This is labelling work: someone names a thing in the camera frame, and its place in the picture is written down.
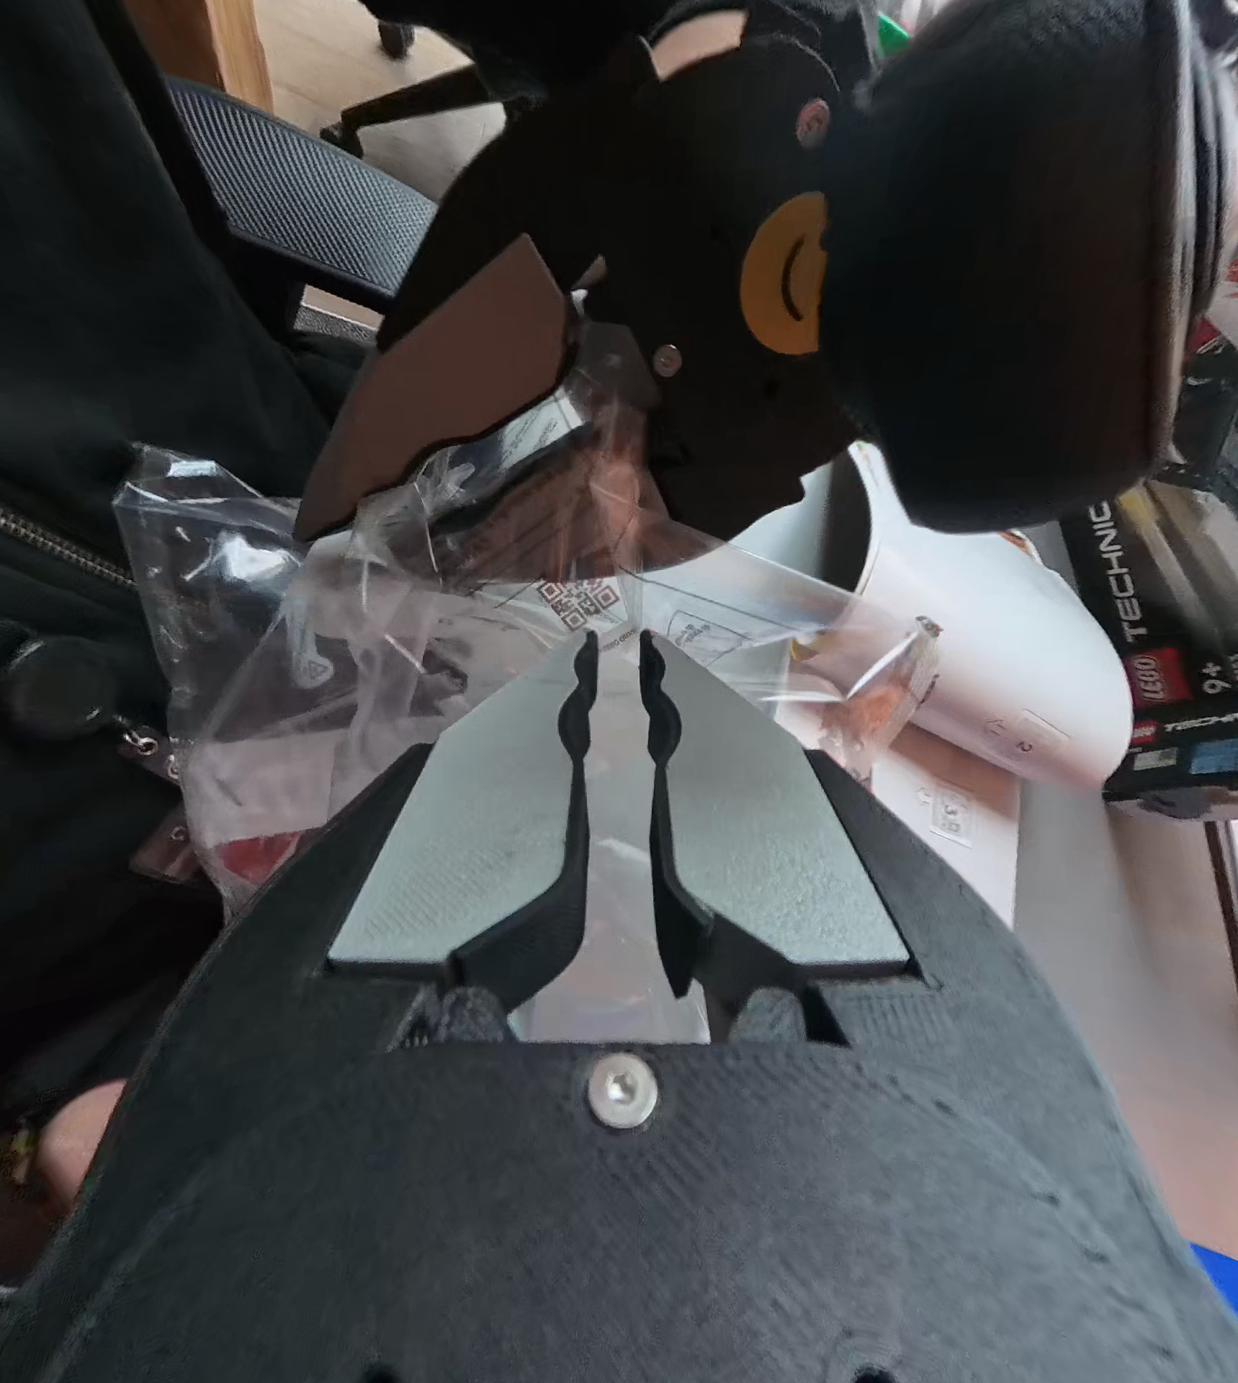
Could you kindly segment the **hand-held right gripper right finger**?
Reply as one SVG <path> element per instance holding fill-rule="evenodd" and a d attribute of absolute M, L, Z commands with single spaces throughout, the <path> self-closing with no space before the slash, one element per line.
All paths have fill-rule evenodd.
<path fill-rule="evenodd" d="M 657 953 L 676 998 L 735 1015 L 760 989 L 908 972 L 911 955 L 821 782 L 834 769 L 644 631 Z"/>

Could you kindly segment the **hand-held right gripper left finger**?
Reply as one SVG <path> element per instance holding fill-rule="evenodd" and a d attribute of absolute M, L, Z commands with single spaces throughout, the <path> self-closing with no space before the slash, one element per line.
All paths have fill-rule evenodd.
<path fill-rule="evenodd" d="M 513 1011 L 585 930 L 597 636 L 574 633 L 444 730 L 346 909 L 335 971 L 443 981 Z"/>

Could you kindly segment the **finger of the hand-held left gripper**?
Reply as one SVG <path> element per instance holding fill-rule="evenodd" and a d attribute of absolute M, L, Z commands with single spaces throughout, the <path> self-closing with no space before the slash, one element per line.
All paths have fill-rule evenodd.
<path fill-rule="evenodd" d="M 567 370 L 571 322 L 569 296 L 531 236 L 516 236 L 361 368 L 303 486 L 295 537 L 345 527 L 428 456 L 536 406 Z"/>

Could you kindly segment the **clear plastic bag of parts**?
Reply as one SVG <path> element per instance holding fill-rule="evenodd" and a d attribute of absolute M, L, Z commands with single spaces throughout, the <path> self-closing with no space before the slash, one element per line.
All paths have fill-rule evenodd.
<path fill-rule="evenodd" d="M 402 752 L 587 635 L 601 700 L 637 704 L 656 633 L 869 779 L 934 685 L 938 626 L 669 517 L 644 442 L 631 390 L 575 370 L 313 541 L 289 498 L 139 449 L 113 510 L 227 919 Z"/>

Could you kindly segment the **white instruction booklet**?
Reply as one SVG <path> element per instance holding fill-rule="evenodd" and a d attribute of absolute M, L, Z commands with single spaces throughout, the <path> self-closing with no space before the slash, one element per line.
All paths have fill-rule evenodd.
<path fill-rule="evenodd" d="M 911 522 L 885 461 L 856 443 L 736 543 L 938 625 L 934 688 L 869 788 L 1013 924 L 1023 782 L 1096 790 L 1127 749 L 1129 694 L 1108 638 L 1017 531 Z"/>

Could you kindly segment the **person's right hand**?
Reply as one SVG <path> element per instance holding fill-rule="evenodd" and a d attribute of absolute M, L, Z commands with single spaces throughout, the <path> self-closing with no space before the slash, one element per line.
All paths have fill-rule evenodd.
<path fill-rule="evenodd" d="M 128 1080 L 105 1080 L 67 1100 L 41 1128 L 35 1178 L 61 1217 L 74 1210 L 80 1188 L 103 1141 Z"/>

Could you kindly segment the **black mesh office chair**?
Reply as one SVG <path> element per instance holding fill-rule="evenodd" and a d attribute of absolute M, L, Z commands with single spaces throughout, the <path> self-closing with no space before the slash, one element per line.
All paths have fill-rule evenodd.
<path fill-rule="evenodd" d="M 225 92 L 165 77 L 185 146 L 250 268 L 385 315 L 436 204 Z"/>

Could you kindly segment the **black office chair base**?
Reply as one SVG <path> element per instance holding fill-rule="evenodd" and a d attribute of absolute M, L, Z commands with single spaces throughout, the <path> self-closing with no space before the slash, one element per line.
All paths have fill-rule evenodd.
<path fill-rule="evenodd" d="M 320 129 L 318 138 L 351 157 L 364 158 L 361 132 L 408 119 L 462 112 L 496 103 L 505 119 L 523 110 L 529 95 L 516 73 L 489 47 L 477 47 L 444 31 L 444 41 L 464 54 L 463 64 L 418 79 L 345 106 Z"/>

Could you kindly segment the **black zip jacket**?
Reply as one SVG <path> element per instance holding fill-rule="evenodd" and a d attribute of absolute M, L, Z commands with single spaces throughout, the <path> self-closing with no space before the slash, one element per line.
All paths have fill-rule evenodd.
<path fill-rule="evenodd" d="M 112 510 L 136 448 L 293 497 L 367 355 L 246 269 L 122 5 L 0 2 L 0 616 L 90 641 L 164 734 Z M 0 1138 L 115 1079 L 212 937 L 133 865 L 176 805 L 113 739 L 0 708 Z"/>

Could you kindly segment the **black badge reel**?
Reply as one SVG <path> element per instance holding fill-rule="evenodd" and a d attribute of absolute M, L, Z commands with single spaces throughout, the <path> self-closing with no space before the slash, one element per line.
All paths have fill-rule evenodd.
<path fill-rule="evenodd" d="M 125 714 L 116 674 L 80 635 L 38 632 L 0 616 L 0 708 L 28 740 L 69 744 L 109 737 L 149 772 L 176 777 L 172 741 Z"/>

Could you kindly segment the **black toy car box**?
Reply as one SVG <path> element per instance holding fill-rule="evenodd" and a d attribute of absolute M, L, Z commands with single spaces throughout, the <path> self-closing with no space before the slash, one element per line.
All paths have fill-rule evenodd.
<path fill-rule="evenodd" d="M 1106 801 L 1238 818 L 1238 247 L 1190 338 L 1167 458 L 1060 533 L 1128 682 Z"/>

